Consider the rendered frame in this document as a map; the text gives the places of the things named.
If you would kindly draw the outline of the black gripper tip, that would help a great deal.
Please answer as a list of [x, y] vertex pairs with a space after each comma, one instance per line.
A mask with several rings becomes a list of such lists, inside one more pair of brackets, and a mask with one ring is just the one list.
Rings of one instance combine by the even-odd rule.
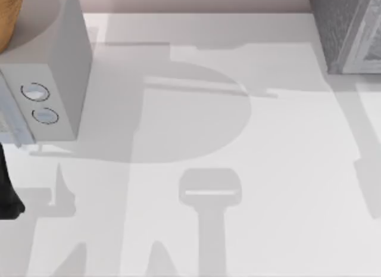
[[4, 148], [0, 143], [0, 220], [16, 220], [25, 210], [11, 183]]

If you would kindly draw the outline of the grey cabinet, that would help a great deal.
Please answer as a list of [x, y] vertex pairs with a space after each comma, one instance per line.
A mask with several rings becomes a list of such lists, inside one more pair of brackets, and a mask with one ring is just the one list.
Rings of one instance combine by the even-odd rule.
[[309, 0], [330, 74], [381, 74], [381, 0]]

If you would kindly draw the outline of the orange wooden bowl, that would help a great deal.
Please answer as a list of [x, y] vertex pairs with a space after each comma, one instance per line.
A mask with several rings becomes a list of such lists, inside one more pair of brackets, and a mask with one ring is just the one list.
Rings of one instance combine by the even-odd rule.
[[0, 0], [0, 54], [8, 47], [23, 0]]

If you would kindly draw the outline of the large microwave knob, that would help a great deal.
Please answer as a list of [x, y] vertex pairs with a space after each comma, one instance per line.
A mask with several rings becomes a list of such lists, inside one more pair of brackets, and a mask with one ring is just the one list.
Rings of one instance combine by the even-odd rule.
[[46, 101], [50, 97], [50, 91], [44, 85], [36, 82], [21, 85], [20, 91], [25, 98], [34, 102]]

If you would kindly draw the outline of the pale microwave oven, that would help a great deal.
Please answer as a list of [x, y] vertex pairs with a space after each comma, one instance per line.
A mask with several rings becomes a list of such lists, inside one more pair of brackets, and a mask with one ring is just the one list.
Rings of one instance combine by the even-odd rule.
[[[77, 138], [86, 96], [92, 47], [79, 0], [23, 0], [8, 48], [0, 54], [0, 143], [18, 147]], [[46, 101], [23, 96], [32, 82], [50, 91]], [[52, 125], [32, 111], [51, 108]]]

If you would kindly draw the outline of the small microwave knob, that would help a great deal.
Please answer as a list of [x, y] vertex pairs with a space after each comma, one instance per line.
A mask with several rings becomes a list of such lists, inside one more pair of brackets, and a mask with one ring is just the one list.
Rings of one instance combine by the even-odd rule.
[[39, 123], [52, 125], [59, 121], [59, 115], [51, 108], [45, 107], [32, 111], [32, 117]]

